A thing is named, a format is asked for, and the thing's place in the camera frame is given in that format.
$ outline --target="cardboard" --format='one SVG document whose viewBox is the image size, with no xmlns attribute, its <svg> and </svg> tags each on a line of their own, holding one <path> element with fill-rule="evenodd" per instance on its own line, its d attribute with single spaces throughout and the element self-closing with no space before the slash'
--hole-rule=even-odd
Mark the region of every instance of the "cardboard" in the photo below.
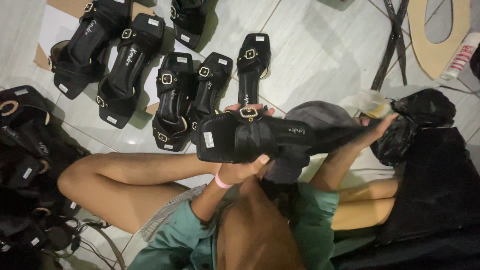
<svg viewBox="0 0 480 270">
<path fill-rule="evenodd" d="M 91 0 L 47 0 L 34 59 L 34 63 L 38 67 L 50 70 L 47 59 L 47 56 L 50 55 L 50 49 L 58 42 L 69 40 L 73 36 L 79 26 L 78 20 L 84 14 L 85 5 L 90 2 Z M 134 2 L 132 7 L 132 20 L 140 13 L 155 15 L 153 10 Z M 117 55 L 117 47 L 113 46 L 108 59 L 108 68 L 110 70 L 115 63 Z M 147 83 L 145 83 L 144 86 L 147 88 L 148 84 L 149 90 L 145 90 L 151 97 L 151 103 L 156 99 L 156 73 L 157 69 L 154 68 L 151 70 L 147 78 Z"/>
<path fill-rule="evenodd" d="M 438 44 L 429 42 L 425 36 L 427 0 L 412 0 L 407 7 L 413 51 L 422 69 L 432 79 L 442 74 L 470 29 L 470 0 L 452 0 L 452 7 L 452 32 L 447 40 Z"/>
</svg>

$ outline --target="white bottle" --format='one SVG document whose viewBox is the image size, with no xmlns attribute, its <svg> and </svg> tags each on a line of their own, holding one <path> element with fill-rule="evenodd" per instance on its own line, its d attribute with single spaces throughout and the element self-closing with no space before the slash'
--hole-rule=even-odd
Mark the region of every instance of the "white bottle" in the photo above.
<svg viewBox="0 0 480 270">
<path fill-rule="evenodd" d="M 470 33 L 465 37 L 458 50 L 450 59 L 445 70 L 440 75 L 440 78 L 444 80 L 455 79 L 458 73 L 463 70 L 463 67 L 468 64 L 473 53 L 477 49 L 480 43 L 480 33 Z"/>
<path fill-rule="evenodd" d="M 380 92 L 371 89 L 361 90 L 358 94 L 345 98 L 340 106 L 354 107 L 372 118 L 384 118 L 393 113 L 390 102 Z"/>
</svg>

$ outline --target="black cable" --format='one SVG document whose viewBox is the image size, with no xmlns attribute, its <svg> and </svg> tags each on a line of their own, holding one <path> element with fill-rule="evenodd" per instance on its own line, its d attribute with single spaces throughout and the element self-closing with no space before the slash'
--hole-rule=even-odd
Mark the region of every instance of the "black cable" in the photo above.
<svg viewBox="0 0 480 270">
<path fill-rule="evenodd" d="M 111 270 L 115 270 L 115 268 L 113 268 L 113 266 L 112 266 L 111 264 L 109 264 L 109 262 L 107 261 L 107 259 L 106 259 L 103 255 L 98 254 L 98 253 L 95 251 L 95 249 L 94 249 L 89 243 L 85 242 L 84 240 L 82 240 L 81 242 L 84 243 L 85 245 L 89 246 L 90 249 L 92 249 L 92 252 L 93 252 L 95 255 L 97 255 L 97 257 L 99 257 L 102 261 L 104 261 L 104 262 L 108 265 L 108 267 L 110 267 Z"/>
</svg>

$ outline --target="person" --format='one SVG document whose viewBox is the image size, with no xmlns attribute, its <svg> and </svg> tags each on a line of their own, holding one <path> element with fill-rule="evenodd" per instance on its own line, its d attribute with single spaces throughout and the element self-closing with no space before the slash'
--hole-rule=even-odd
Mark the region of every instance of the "person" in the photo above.
<svg viewBox="0 0 480 270">
<path fill-rule="evenodd" d="M 58 186 L 94 215 L 149 242 L 129 270 L 332 269 L 338 187 L 395 117 L 330 153 L 309 184 L 298 184 L 290 220 L 259 186 L 275 163 L 267 155 L 248 164 L 218 164 L 196 154 L 93 154 L 70 166 Z M 216 177 L 190 190 L 174 182 L 202 174 Z"/>
</svg>

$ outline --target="white tile floor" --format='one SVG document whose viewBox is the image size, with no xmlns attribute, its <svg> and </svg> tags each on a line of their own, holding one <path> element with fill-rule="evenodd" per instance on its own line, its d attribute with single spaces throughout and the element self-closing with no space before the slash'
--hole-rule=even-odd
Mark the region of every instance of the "white tile floor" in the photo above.
<svg viewBox="0 0 480 270">
<path fill-rule="evenodd" d="M 344 97 L 369 88 L 391 30 L 382 0 L 354 0 L 343 12 L 324 5 L 327 0 L 212 0 L 215 13 L 210 13 L 208 39 L 198 52 L 204 59 L 215 51 L 233 59 L 247 33 L 262 32 L 270 36 L 272 61 L 269 75 L 260 82 L 260 100 L 276 108 L 276 116 L 309 100 L 338 103 Z M 169 20 L 169 0 L 154 0 L 157 14 Z M 399 0 L 394 0 L 398 8 Z M 152 116 L 136 112 L 127 126 L 118 130 L 98 118 L 94 102 L 96 85 L 90 85 L 78 98 L 62 96 L 52 82 L 53 74 L 33 63 L 38 32 L 46 0 L 0 0 L 0 86 L 32 85 L 52 104 L 53 114 L 63 119 L 62 127 L 78 143 L 92 153 L 154 152 L 162 153 L 151 134 Z M 432 42 L 447 38 L 451 23 L 450 0 L 429 0 L 426 11 L 427 37 Z M 478 79 L 465 71 L 459 80 L 430 80 L 419 67 L 408 36 L 408 17 L 402 25 L 407 45 L 408 86 L 403 87 L 396 55 L 385 79 L 382 93 L 400 98 L 415 91 L 448 85 L 467 92 L 479 90 Z M 220 101 L 220 109 L 236 103 L 238 82 L 230 81 Z M 440 90 L 456 105 L 455 126 L 470 149 L 480 152 L 480 98 L 446 89 Z M 190 144 L 183 152 L 194 153 Z M 385 169 L 371 152 L 364 152 L 352 171 Z M 208 183 L 211 175 L 182 180 L 188 186 Z M 82 211 L 82 218 L 91 215 Z M 117 228 L 106 233 L 123 250 L 127 265 L 146 244 L 139 238 Z M 108 244 L 93 230 L 85 238 L 114 262 Z M 103 269 L 106 264 L 92 252 L 81 248 L 74 257 L 62 261 L 65 269 Z"/>
</svg>

